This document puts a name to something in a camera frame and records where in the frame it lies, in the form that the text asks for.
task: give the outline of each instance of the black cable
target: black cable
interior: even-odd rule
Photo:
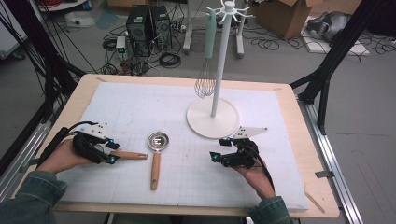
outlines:
[[[119,70],[117,69],[117,67],[110,63],[111,59],[113,58],[113,56],[115,55],[116,51],[114,50],[113,53],[111,54],[111,57],[108,58],[107,56],[107,51],[105,54],[105,65],[103,65],[100,70],[102,72],[102,74],[104,75],[116,75]]]
[[[303,36],[303,33],[306,32],[306,29],[302,32],[301,35],[295,36],[294,38],[291,38],[288,40],[281,39],[278,36],[273,35],[268,30],[266,30],[265,33],[256,31],[256,30],[260,30],[260,29],[265,29],[265,28],[260,27],[260,28],[254,28],[254,29],[245,29],[244,33],[242,33],[242,36],[245,39],[251,39],[250,44],[257,45],[261,49],[277,50],[280,48],[278,41],[285,42],[285,43],[289,44],[291,47],[293,47],[294,49],[299,49],[299,48],[307,46],[308,44],[315,43],[315,44],[318,44],[322,48],[324,53],[327,53],[326,50],[323,48],[323,46],[317,41],[301,43],[301,40],[300,40],[301,37],[309,37],[311,39],[316,39],[311,36]],[[253,34],[260,35],[260,36],[247,37],[245,33],[253,33]]]
[[[116,46],[117,46],[117,39],[107,39],[102,44],[103,49],[109,51],[116,50]]]
[[[264,170],[264,174],[265,176],[267,176],[268,180],[270,181],[271,187],[273,188],[273,190],[275,191],[275,186],[274,186],[274,181],[270,175],[270,172],[268,171],[267,167],[265,166],[264,162],[262,161],[262,157],[260,157],[258,155],[259,158],[259,162],[262,165],[262,169]]]
[[[17,42],[23,46],[24,50],[27,51],[27,53],[31,53],[32,57],[34,57],[35,59],[38,60],[39,56],[38,54],[36,54],[35,52],[32,51],[32,49],[28,46],[24,44],[23,41],[23,37],[14,29],[11,19],[8,16],[8,13],[6,11],[5,6],[3,5],[3,3],[1,3],[1,6],[3,8],[3,10],[6,12],[8,21],[6,19],[6,17],[3,16],[3,14],[0,13],[0,19],[3,18],[2,23],[4,24],[4,26],[8,29],[8,31],[14,36],[14,38],[17,40]]]
[[[51,15],[50,15],[50,14],[48,14],[48,15],[49,15],[49,20],[52,22],[52,25],[55,26],[55,24],[54,24],[54,22],[53,22],[53,19],[52,19]],[[53,43],[56,45],[56,47],[57,47],[57,49],[58,49],[58,52],[61,53],[61,56],[62,56],[63,58],[65,57],[66,60],[67,60],[68,62],[70,62],[70,61],[69,61],[69,58],[67,57],[66,51],[64,50],[64,44],[63,44],[61,38],[59,37],[58,30],[57,30],[56,28],[54,29],[54,32],[55,32],[55,34],[56,34],[56,35],[54,35],[54,34],[50,31],[50,28],[48,27],[46,21],[44,21],[44,24],[45,24],[45,25],[47,26],[47,28],[49,29],[49,34],[50,34],[50,36],[52,37],[52,39],[54,40]],[[59,45],[58,45],[58,41],[55,41],[55,36],[58,37],[58,39],[59,39],[59,44],[61,45],[62,50],[63,50],[64,52],[61,51],[61,48],[60,48]]]
[[[12,0],[5,0],[4,2],[33,43],[35,50],[32,50],[14,29],[9,29],[10,33],[14,35],[23,49],[25,49],[26,54],[34,66],[40,87],[46,96],[44,120],[48,119],[53,113],[53,103],[59,96],[68,98],[77,86],[77,82],[63,65],[63,58],[61,58],[59,52],[51,43],[31,3],[29,1],[15,2]],[[42,76],[46,80],[44,86],[39,76]]]
[[[2,14],[0,14],[0,22],[3,23],[3,25],[6,27],[6,29],[8,29],[8,31],[15,37],[15,39],[17,40],[17,42],[25,49],[25,52],[27,54],[27,56],[29,57],[29,59],[31,60],[34,68],[35,68],[35,73],[37,75],[37,79],[38,79],[38,83],[40,85],[41,90],[45,93],[44,91],[44,87],[43,84],[41,82],[41,79],[39,78],[39,74],[44,77],[43,74],[43,70],[40,68],[40,66],[38,64],[35,63],[35,59],[33,58],[34,55],[32,55],[31,53],[31,49],[27,47],[27,45],[23,42],[23,39],[21,38],[21,36],[18,34],[18,32],[16,32],[13,29],[12,23],[11,21],[7,22],[4,20],[4,16]]]
[[[176,40],[176,42],[178,43],[178,50],[176,50],[176,54],[180,53],[181,50],[181,43],[180,41],[177,39],[177,36],[173,36],[173,38]]]
[[[70,133],[73,129],[75,129],[77,126],[81,125],[81,124],[90,124],[90,125],[95,125],[98,124],[97,122],[92,122],[92,121],[82,121],[79,122],[77,124],[74,124],[73,126],[71,126],[70,128],[67,129],[67,131]]]
[[[160,57],[160,66],[164,68],[177,68],[181,65],[181,59],[180,56],[165,52],[161,57]]]
[[[58,22],[55,22],[55,24],[58,27],[61,27]],[[76,44],[73,42],[73,40],[69,37],[69,35],[67,35],[67,33],[64,32],[64,35],[67,37],[67,39],[70,41],[70,43],[75,47],[75,49],[78,51],[78,53],[81,55],[81,57],[85,60],[85,62],[91,67],[91,69],[93,69],[93,71],[96,72],[96,70],[93,68],[92,64],[88,61],[88,59],[84,56],[84,54],[81,52],[81,50],[79,50],[79,48],[76,46]]]
[[[201,3],[199,4],[198,9],[195,11],[194,17],[186,24],[186,26],[187,26],[187,25],[190,25],[190,24],[192,23],[192,21],[195,19],[195,17],[197,16],[198,11],[199,11],[199,9],[201,8],[201,5],[202,5],[203,2],[204,2],[204,0],[201,0]]]

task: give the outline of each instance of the cable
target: cable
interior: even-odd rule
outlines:
[[[153,54],[154,48],[152,47],[152,44],[154,43],[154,39],[151,41],[151,43],[150,43],[150,45],[149,45],[149,48],[150,48],[150,55],[149,55],[149,57],[148,57],[147,64],[148,64],[148,68],[154,68],[155,70],[158,71],[158,73],[160,73],[160,77],[162,77],[162,76],[163,76],[163,72],[161,72],[160,69],[156,68],[156,66],[153,66],[153,65],[150,64],[150,63],[155,63],[155,62],[159,61],[160,58],[156,59],[154,62],[151,62],[151,61],[149,60],[149,59],[151,58],[151,56],[154,55],[154,54]]]
[[[78,51],[78,53],[81,55],[81,57],[84,59],[84,61],[85,61],[85,62],[90,66],[90,68],[97,74],[97,71],[93,68],[93,66],[91,65],[91,63],[90,63],[90,62],[88,61],[88,59],[84,56],[84,54],[79,50],[79,48],[76,46],[76,44],[73,42],[73,40],[69,37],[69,35],[64,31],[63,27],[62,27],[57,21],[55,21],[55,20],[51,17],[49,8],[48,8],[46,5],[41,4],[40,1],[39,1],[38,3],[40,3],[40,6],[41,6],[41,7],[45,10],[45,12],[47,13],[46,16],[43,16],[43,17],[47,17],[47,15],[49,15],[49,19],[50,19],[50,21],[51,21],[51,23],[52,23],[52,27],[55,29],[56,35],[51,34],[51,37],[52,37],[52,39],[53,39],[53,42],[55,42],[55,44],[57,43],[57,41],[56,41],[56,39],[55,39],[54,37],[59,35],[58,30],[57,30],[57,28],[59,28],[59,29],[62,31],[62,33],[64,34],[64,36],[66,36],[66,38],[67,38],[67,39],[70,41],[70,43],[73,45],[73,47]],[[63,42],[62,42],[62,40],[61,40],[60,37],[58,37],[58,38],[59,38],[58,41],[60,42],[60,45],[62,46],[62,48],[63,48],[63,50],[64,50]]]
[[[197,16],[198,11],[199,11],[199,9],[201,8],[201,5],[202,5],[203,2],[204,2],[204,0],[201,0],[201,3],[199,4],[198,9],[195,11],[194,17],[189,21],[189,23],[186,24],[186,26],[187,26],[187,25],[190,25],[190,24],[192,23],[192,21],[195,19],[195,17]]]
[[[262,165],[262,170],[264,171],[265,176],[267,176],[268,180],[270,181],[271,187],[275,191],[274,181],[270,175],[270,172],[268,171],[267,166],[265,165],[264,161],[262,160],[262,157],[260,156],[260,154],[258,152],[256,152],[256,150],[253,147],[249,146],[248,144],[244,144],[244,147],[249,148],[250,152],[252,152],[257,157],[260,164]]]
[[[177,68],[181,65],[180,56],[165,52],[160,57],[160,66],[164,68]]]
[[[317,41],[301,43],[301,39],[300,39],[301,37],[309,37],[311,39],[315,39],[312,36],[303,36],[303,34],[306,32],[306,29],[302,32],[301,35],[295,36],[294,38],[291,38],[288,40],[281,39],[278,36],[273,35],[273,33],[271,33],[271,31],[268,31],[268,30],[265,30],[265,32],[256,31],[256,30],[260,30],[260,29],[265,30],[265,28],[263,28],[263,27],[253,28],[253,29],[244,28],[244,32],[242,33],[242,36],[245,39],[251,39],[250,44],[257,45],[261,49],[277,50],[280,48],[280,45],[278,42],[285,42],[288,45],[290,45],[291,47],[293,47],[294,49],[299,49],[299,48],[305,47],[309,44],[315,43],[315,44],[318,44],[322,48],[323,53],[327,53],[326,50],[323,48],[323,46]],[[247,34],[256,34],[259,36],[248,37]]]
[[[116,50],[116,46],[117,46],[117,39],[107,39],[102,44],[103,49],[109,51]]]
[[[116,53],[115,50],[112,50],[112,51],[113,51],[113,53],[111,54],[111,57],[108,58],[108,55],[107,55],[108,50],[106,50],[105,64],[100,68],[102,74],[104,74],[104,75],[107,75],[107,74],[116,75],[119,72],[117,67],[114,64],[110,63],[111,59],[113,58],[114,54]]]

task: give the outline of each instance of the metal rod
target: metal rod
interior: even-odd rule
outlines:
[[[361,219],[361,214],[357,205],[355,204],[355,201],[353,200],[349,187],[347,186],[347,182],[332,150],[329,138],[321,133],[318,125],[315,125],[316,120],[318,120],[317,110],[313,105],[304,105],[304,109],[307,113],[307,116],[309,117],[309,123],[313,128],[314,135],[317,138],[317,143],[320,147],[320,154],[323,160],[326,162],[328,170],[334,174],[334,177],[330,180],[335,186],[337,196],[339,197],[344,208],[348,222],[350,224],[362,224],[363,221]]]
[[[226,18],[222,27],[218,72],[216,73],[215,94],[213,97],[212,113],[210,114],[212,118],[216,117],[216,113],[218,110],[219,94],[220,94],[221,81],[222,81],[222,75],[225,64],[225,56],[227,54],[228,37],[230,35],[230,27],[231,27],[231,19],[232,19],[231,15],[224,15],[224,16]]]
[[[191,3],[187,0],[187,27],[186,35],[184,37],[183,50],[186,54],[189,53],[192,38],[192,24],[191,24]]]

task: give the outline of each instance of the stand base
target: stand base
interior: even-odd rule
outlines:
[[[242,59],[245,55],[244,52],[244,42],[242,39],[242,33],[239,34],[239,29],[236,30],[236,56],[239,59]]]
[[[212,118],[213,98],[193,102],[187,111],[190,127],[203,137],[220,139],[232,135],[239,128],[239,114],[228,101],[219,99],[217,115]]]
[[[183,44],[183,50],[186,55],[189,54],[191,38],[192,38],[192,25],[189,24],[186,27],[186,35],[184,37],[184,44]]]

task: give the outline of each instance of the wire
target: wire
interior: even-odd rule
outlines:
[[[116,46],[117,46],[117,39],[107,39],[102,44],[103,49],[109,51],[116,50]]]
[[[244,144],[244,147],[247,147],[248,149],[250,149],[250,152],[252,152],[257,157],[260,164],[262,165],[262,169],[264,171],[265,176],[267,176],[268,180],[270,181],[271,187],[275,191],[274,181],[270,175],[270,172],[267,169],[267,166],[265,165],[264,161],[262,160],[262,157],[260,156],[259,152],[256,152],[256,150],[253,147],[249,146],[248,144]]]
[[[95,125],[98,124],[97,122],[92,122],[92,121],[82,121],[79,122],[77,124],[74,124],[73,126],[71,126],[70,128],[67,129],[67,132],[70,133],[73,129],[75,129],[77,126],[81,125],[81,124],[90,124],[90,125]]]
[[[0,1],[0,5],[1,5],[1,7],[3,8],[3,10],[6,12],[6,15],[7,15],[7,18],[8,18],[8,24],[11,26],[12,29],[14,29],[14,27],[12,26],[11,19],[10,19],[9,16],[8,16],[8,12],[7,12],[7,10],[6,10],[6,7],[3,5],[3,2],[2,2],[2,1]]]
[[[193,17],[193,18],[189,21],[189,23],[187,23],[186,25],[190,25],[190,24],[192,23],[192,21],[195,19],[195,17],[196,17],[197,14],[198,14],[199,9],[201,9],[201,5],[202,5],[203,2],[204,2],[204,0],[201,0],[201,3],[199,4],[198,9],[195,11],[194,17]]]
[[[285,42],[289,46],[293,47],[294,49],[299,49],[299,48],[305,47],[309,44],[315,43],[315,44],[318,44],[322,48],[323,53],[327,53],[326,50],[323,48],[323,46],[317,41],[310,41],[310,42],[302,43],[301,37],[309,37],[311,39],[316,39],[312,36],[304,36],[303,34],[305,32],[306,32],[306,29],[302,32],[301,35],[295,36],[294,38],[291,38],[288,40],[284,40],[284,39],[281,39],[278,36],[274,35],[273,33],[271,33],[271,31],[266,30],[263,27],[244,28],[244,32],[242,33],[242,36],[245,39],[251,39],[250,44],[257,45],[261,49],[278,50],[280,48],[279,42]]]
[[[153,54],[153,51],[154,51],[154,47],[152,46],[153,43],[154,43],[154,40],[152,40],[151,43],[150,43],[150,45],[149,45],[149,47],[151,48],[151,50],[150,50],[150,55],[149,55],[148,60],[147,60],[148,68],[154,68],[155,70],[158,71],[158,73],[160,73],[160,77],[162,77],[162,76],[163,76],[163,72],[161,72],[161,70],[158,69],[156,66],[153,66],[153,65],[150,64],[150,63],[155,63],[155,62],[159,61],[159,60],[160,60],[160,57],[161,57],[161,56],[160,56],[160,57],[159,57],[158,59],[156,59],[154,62],[151,62],[151,61],[149,60],[149,59],[151,58],[152,55],[155,55],[155,54]]]
[[[160,57],[160,66],[164,68],[177,68],[181,65],[180,56],[174,53],[165,52]]]

